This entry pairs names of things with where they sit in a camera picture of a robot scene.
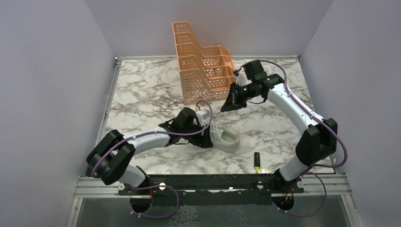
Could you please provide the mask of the orange plastic file organizer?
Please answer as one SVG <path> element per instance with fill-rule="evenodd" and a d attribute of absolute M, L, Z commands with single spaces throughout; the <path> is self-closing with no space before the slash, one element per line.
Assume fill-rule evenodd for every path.
<path fill-rule="evenodd" d="M 172 24 L 183 103 L 225 100 L 235 82 L 235 66 L 222 45 L 201 46 L 189 22 Z"/>

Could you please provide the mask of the black yellow highlighter marker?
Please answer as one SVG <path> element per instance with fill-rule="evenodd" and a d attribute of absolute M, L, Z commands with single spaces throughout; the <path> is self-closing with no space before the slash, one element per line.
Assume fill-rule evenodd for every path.
<path fill-rule="evenodd" d="M 261 159 L 260 159 L 260 153 L 259 152 L 254 152 L 254 162 L 253 166 L 255 169 L 255 172 L 258 174 L 261 168 Z"/>

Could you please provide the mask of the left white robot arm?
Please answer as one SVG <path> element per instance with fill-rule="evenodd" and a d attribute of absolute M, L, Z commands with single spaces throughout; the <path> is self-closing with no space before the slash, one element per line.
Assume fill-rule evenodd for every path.
<path fill-rule="evenodd" d="M 130 165 L 134 155 L 154 148 L 178 145 L 181 139 L 200 148 L 213 146 L 210 138 L 209 110 L 194 111 L 188 107 L 156 128 L 142 133 L 122 134 L 109 131 L 86 158 L 91 175 L 105 185 L 121 182 L 131 186 L 137 194 L 148 190 L 148 175 L 139 167 Z"/>

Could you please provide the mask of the white sneaker shoe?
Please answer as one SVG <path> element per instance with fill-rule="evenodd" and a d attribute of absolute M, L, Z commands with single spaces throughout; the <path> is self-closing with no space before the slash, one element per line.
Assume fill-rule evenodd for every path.
<path fill-rule="evenodd" d="M 235 153 L 240 146 L 240 135 L 237 131 L 227 128 L 219 127 L 212 124 L 209 131 L 210 139 L 214 148 L 217 148 L 226 153 Z"/>

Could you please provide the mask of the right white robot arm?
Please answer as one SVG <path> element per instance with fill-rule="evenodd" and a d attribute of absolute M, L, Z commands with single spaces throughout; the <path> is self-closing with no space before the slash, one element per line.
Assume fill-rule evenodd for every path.
<path fill-rule="evenodd" d="M 285 192 L 312 165 L 333 154 L 337 142 L 333 135 L 338 125 L 332 119 L 325 120 L 320 115 L 312 119 L 307 114 L 305 104 L 297 105 L 285 91 L 284 79 L 278 74 L 258 75 L 252 83 L 240 86 L 232 83 L 221 112 L 236 111 L 247 107 L 249 98 L 261 96 L 277 106 L 295 125 L 301 134 L 296 145 L 296 154 L 275 172 L 273 187 L 278 192 Z"/>

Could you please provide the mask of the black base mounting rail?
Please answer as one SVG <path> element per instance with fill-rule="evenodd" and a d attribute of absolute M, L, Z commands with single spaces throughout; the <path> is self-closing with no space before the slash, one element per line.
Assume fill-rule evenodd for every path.
<path fill-rule="evenodd" d="M 125 185 L 118 194 L 153 206 L 271 205 L 273 197 L 303 193 L 300 181 L 281 182 L 274 174 L 149 175 L 143 186 L 154 189 Z"/>

